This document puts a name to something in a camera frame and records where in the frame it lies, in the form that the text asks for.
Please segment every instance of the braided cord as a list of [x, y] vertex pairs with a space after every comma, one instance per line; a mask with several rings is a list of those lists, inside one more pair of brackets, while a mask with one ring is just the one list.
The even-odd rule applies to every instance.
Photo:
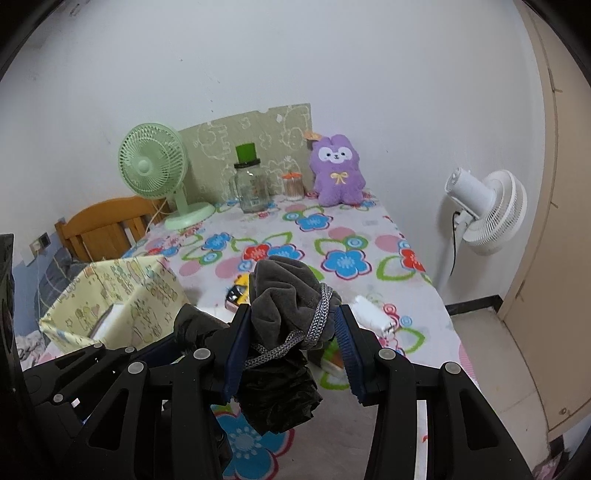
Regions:
[[249, 358], [244, 363], [244, 368], [253, 368], [262, 365], [269, 360], [275, 360], [277, 358], [282, 358], [287, 355], [293, 347], [295, 347], [298, 343], [301, 342], [301, 348], [306, 350], [308, 348], [313, 347], [318, 343], [320, 339], [320, 335], [322, 335], [322, 330], [324, 330], [324, 326], [326, 325], [326, 320], [329, 315], [329, 307], [330, 307], [330, 298], [332, 296], [333, 289], [329, 287], [326, 283], [320, 284], [320, 302], [316, 307], [316, 311], [314, 312], [314, 317], [312, 318], [312, 322], [310, 323], [310, 328], [308, 329], [308, 333], [304, 334], [301, 330], [292, 330], [280, 346], [275, 347], [273, 350], [267, 350], [262, 345], [253, 345], [252, 347], [259, 352], [261, 355], [255, 358]]

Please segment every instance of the white standing fan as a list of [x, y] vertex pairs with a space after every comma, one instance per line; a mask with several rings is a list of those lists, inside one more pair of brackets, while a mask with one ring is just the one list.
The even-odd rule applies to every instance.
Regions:
[[479, 255], [492, 255], [517, 233], [527, 210], [525, 189], [508, 170], [494, 171], [480, 181], [456, 168], [445, 191], [462, 211], [454, 217], [453, 250], [436, 279], [438, 291], [451, 275], [462, 241]]

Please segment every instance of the yellow object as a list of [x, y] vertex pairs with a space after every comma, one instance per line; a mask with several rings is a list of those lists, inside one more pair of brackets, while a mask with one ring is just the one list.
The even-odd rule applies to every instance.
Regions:
[[342, 171], [341, 173], [333, 172], [330, 174], [331, 179], [336, 179], [335, 185], [338, 185], [339, 183], [346, 185], [347, 182], [345, 182], [345, 179], [348, 177], [349, 177], [349, 174], [345, 171]]
[[232, 312], [242, 303], [248, 303], [248, 273], [238, 275], [234, 285], [226, 295], [226, 308]]
[[322, 138], [322, 135], [312, 132], [310, 130], [306, 130], [304, 132], [303, 136], [306, 140], [312, 140], [312, 141], [318, 141]]
[[[107, 260], [80, 272], [39, 327], [64, 353], [98, 341], [110, 349], [140, 349], [173, 331], [185, 303], [187, 296], [162, 255]], [[114, 304], [121, 306], [115, 318], [101, 325]]]

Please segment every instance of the purple plush toy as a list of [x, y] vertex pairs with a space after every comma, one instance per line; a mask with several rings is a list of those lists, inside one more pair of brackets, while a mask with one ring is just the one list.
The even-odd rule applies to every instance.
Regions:
[[363, 202], [365, 179], [359, 171], [359, 155], [346, 136], [322, 137], [315, 142], [310, 168], [316, 175], [314, 190], [323, 207]]

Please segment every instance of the red flower pattern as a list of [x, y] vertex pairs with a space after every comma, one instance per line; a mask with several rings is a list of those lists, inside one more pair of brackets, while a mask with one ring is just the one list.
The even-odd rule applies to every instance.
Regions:
[[242, 258], [244, 260], [254, 260], [255, 262], [264, 260], [267, 258], [267, 253], [270, 248], [271, 246], [269, 244], [258, 244], [253, 245], [252, 247], [246, 247], [242, 254]]
[[403, 248], [400, 251], [400, 255], [402, 256], [400, 261], [404, 268], [416, 270], [418, 272], [425, 272], [425, 267], [423, 267], [423, 264], [417, 260], [417, 256], [415, 255], [414, 251], [410, 250], [409, 248]]

